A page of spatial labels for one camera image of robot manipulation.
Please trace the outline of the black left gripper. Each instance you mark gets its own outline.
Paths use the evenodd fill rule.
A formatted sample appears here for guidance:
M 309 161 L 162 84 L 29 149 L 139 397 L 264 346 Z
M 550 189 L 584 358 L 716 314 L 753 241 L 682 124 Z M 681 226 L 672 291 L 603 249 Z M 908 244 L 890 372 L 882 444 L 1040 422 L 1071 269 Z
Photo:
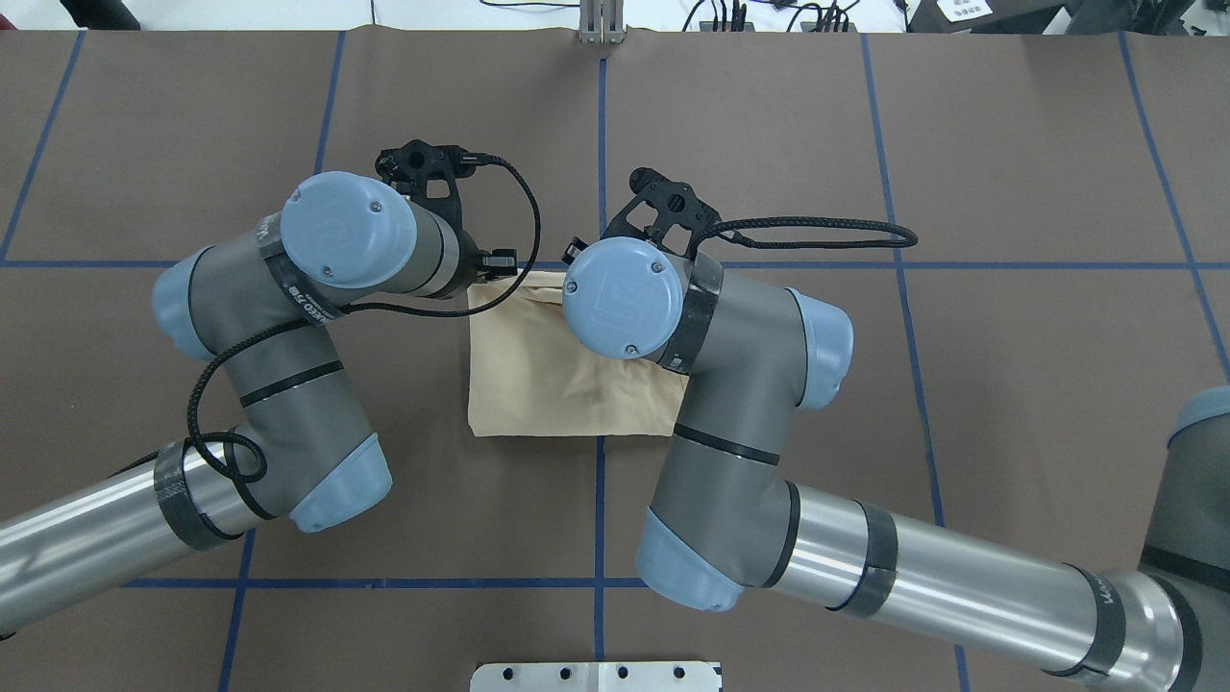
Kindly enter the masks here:
M 461 288 L 483 284 L 490 280 L 504 280 L 517 277 L 518 261 L 515 250 L 482 250 L 470 235 L 458 237 L 458 277 Z

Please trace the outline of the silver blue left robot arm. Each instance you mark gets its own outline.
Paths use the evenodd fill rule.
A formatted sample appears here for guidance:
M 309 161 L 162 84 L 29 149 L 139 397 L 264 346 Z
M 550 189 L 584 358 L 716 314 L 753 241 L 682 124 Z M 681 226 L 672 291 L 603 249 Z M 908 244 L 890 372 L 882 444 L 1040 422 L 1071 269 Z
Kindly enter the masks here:
M 277 517 L 321 531 L 381 501 L 392 477 L 328 324 L 379 293 L 453 297 L 520 281 L 513 250 L 480 250 L 458 192 L 428 175 L 328 171 L 255 231 L 157 278 L 151 302 L 204 363 L 184 434 L 105 481 L 2 525 L 2 635 L 205 553 Z

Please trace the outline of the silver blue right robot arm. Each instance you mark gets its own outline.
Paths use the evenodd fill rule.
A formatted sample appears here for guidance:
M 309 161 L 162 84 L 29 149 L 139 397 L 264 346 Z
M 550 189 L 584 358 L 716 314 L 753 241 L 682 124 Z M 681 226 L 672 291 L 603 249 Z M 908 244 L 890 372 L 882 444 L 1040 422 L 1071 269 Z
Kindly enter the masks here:
M 841 309 L 627 235 L 565 262 L 583 345 L 688 377 L 636 556 L 662 597 L 729 610 L 766 588 L 1095 691 L 1228 688 L 1226 386 L 1177 417 L 1138 565 L 1097 573 L 780 476 L 796 413 L 847 375 Z

